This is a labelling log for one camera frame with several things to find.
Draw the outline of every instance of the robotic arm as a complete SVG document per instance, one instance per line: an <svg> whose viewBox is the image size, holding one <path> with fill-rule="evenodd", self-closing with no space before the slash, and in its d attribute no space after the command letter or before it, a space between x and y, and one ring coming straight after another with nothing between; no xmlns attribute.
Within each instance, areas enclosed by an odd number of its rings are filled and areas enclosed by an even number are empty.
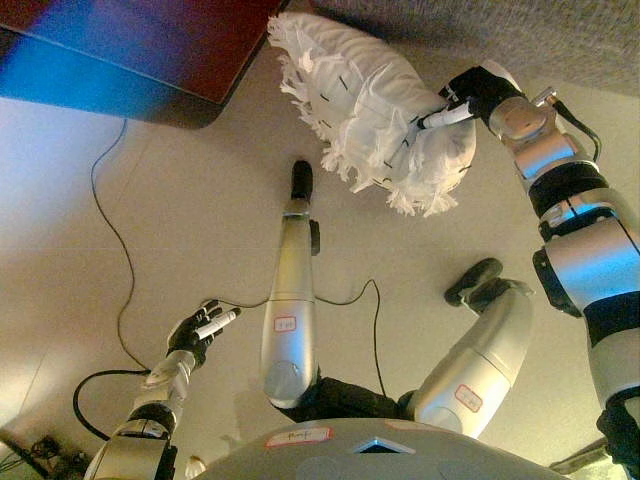
<svg viewBox="0 0 640 480"><path fill-rule="evenodd" d="M503 75L483 67L456 77L441 95L451 105L423 119L425 127L458 121L460 111L468 112L513 153L545 242L533 255L534 267L549 302L585 318L603 408L598 428L614 462L639 477L640 237L633 212L599 172L599 145L590 159L560 131L558 113L590 132L551 89L529 102Z"/></svg>
<svg viewBox="0 0 640 480"><path fill-rule="evenodd" d="M125 423L89 465L85 480L170 480L178 452L171 435L182 416L189 379L206 360L206 350L222 328L240 314L222 314L213 300L178 323L169 334L167 356L146 378Z"/></svg>

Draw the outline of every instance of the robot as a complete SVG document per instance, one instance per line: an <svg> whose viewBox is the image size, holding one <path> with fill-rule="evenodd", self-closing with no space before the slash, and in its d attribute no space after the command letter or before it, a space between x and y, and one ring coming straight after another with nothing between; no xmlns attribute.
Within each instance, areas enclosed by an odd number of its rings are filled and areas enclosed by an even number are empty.
<svg viewBox="0 0 640 480"><path fill-rule="evenodd" d="M637 220L595 159L558 128L558 113L582 124L552 90L530 102L504 75L474 67L440 94L449 105L421 119L423 128L459 121L464 111L513 153L544 241L533 255L534 267L549 302L585 318L603 409L598 428L614 462L630 478L640 478ZM474 439L513 384L531 331L528 287L500 279L494 259L475 265L447 291L449 303L465 304L479 317L420 388L395 402L321 377L311 276L319 227L310 218L308 164L296 163L292 184L265 313L261 378L273 406L299 423L236 450L199 478L562 478ZM166 358L147 377L129 418L98 452L85 479L173 477L177 450L171 435L190 376L204 363L214 336L239 313L223 313L212 301L171 332Z"/></svg>

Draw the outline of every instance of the white marker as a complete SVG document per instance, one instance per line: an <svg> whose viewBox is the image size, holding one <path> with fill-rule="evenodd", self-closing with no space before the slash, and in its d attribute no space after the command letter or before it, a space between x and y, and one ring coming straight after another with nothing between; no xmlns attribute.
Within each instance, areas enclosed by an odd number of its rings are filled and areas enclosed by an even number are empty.
<svg viewBox="0 0 640 480"><path fill-rule="evenodd" d="M213 335L218 330L221 330L222 328L233 322L238 317L238 315L240 315L240 309L234 308L232 310L229 310L227 313L223 313L219 317L214 318L213 320L211 320L211 323L205 325L204 327L196 329L198 338L200 338L200 340L203 340L208 336Z"/></svg>

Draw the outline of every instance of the robot leg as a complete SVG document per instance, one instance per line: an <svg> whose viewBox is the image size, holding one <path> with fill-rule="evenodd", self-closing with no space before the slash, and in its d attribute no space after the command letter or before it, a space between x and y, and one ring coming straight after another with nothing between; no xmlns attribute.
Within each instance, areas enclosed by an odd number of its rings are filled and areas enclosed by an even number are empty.
<svg viewBox="0 0 640 480"><path fill-rule="evenodd" d="M521 282L495 277L501 271L497 260L483 262L456 284L460 303L479 318L422 386L399 401L417 422L474 438L513 386L531 336L531 290ZM453 298L451 289L447 294L447 300Z"/></svg>
<svg viewBox="0 0 640 480"><path fill-rule="evenodd" d="M263 389L282 409L298 406L317 381L311 256L319 250L319 231L309 216L312 188L311 167L296 162L262 330Z"/></svg>

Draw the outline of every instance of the black glove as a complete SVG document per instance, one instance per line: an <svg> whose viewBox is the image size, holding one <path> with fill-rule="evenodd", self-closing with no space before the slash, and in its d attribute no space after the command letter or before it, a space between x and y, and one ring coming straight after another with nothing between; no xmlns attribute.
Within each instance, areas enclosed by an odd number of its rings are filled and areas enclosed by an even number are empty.
<svg viewBox="0 0 640 480"><path fill-rule="evenodd" d="M222 313L221 308L216 308L217 305L218 301L212 300L192 316L184 319L169 337L167 342L169 345L167 355L175 350L187 350L193 353L193 356L196 359L196 366L194 370L200 368L207 359L207 348L209 348L209 345L213 343L213 338L220 335L223 329L220 329L214 335L209 335L202 340L200 340L195 331L197 328L207 325L211 321L211 317L215 317Z"/></svg>

